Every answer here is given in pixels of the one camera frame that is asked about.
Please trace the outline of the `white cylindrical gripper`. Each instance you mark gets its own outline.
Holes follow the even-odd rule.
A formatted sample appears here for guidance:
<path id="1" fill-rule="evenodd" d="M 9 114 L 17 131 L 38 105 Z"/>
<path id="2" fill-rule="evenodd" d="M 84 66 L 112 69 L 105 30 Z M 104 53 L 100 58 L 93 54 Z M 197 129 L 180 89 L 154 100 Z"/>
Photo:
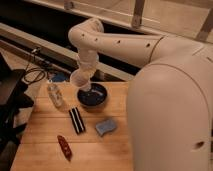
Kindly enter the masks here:
<path id="1" fill-rule="evenodd" d="M 97 64 L 99 62 L 98 54 L 93 50 L 79 50 L 78 73 L 86 80 L 89 80 L 96 72 Z"/>

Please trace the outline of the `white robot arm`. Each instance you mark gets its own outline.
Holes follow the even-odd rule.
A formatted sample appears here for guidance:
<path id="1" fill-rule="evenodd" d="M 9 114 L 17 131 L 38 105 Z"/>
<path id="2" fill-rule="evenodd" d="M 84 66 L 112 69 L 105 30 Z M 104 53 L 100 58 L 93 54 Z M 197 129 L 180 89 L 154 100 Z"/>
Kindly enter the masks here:
<path id="1" fill-rule="evenodd" d="M 211 171 L 213 47 L 162 35 L 109 34 L 88 19 L 68 32 L 84 87 L 99 53 L 140 68 L 129 84 L 134 171 Z"/>

